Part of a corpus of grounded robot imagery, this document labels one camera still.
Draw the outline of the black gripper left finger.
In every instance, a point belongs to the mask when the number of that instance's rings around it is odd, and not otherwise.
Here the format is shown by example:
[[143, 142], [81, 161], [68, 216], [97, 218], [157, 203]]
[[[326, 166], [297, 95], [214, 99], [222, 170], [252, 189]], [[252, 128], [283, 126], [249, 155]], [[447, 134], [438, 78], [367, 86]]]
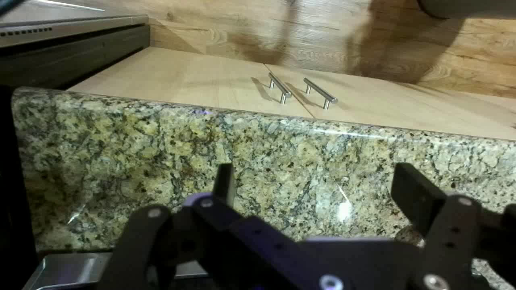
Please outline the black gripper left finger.
[[193, 261], [202, 229], [193, 216], [196, 203], [231, 205], [236, 197], [234, 166], [218, 166], [210, 192], [186, 199], [173, 213], [164, 205], [136, 210], [120, 236], [96, 290], [167, 290], [184, 261]]

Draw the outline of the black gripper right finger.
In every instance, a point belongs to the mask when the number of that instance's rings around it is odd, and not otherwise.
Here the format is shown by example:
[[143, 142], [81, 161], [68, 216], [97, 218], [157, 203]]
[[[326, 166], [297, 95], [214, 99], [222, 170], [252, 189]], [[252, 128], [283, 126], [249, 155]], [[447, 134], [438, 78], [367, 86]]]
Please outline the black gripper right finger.
[[516, 284], [515, 203], [496, 213], [476, 199], [447, 195], [410, 163], [396, 165], [391, 194], [425, 240], [410, 281], [413, 290], [492, 290], [473, 274], [475, 260]]

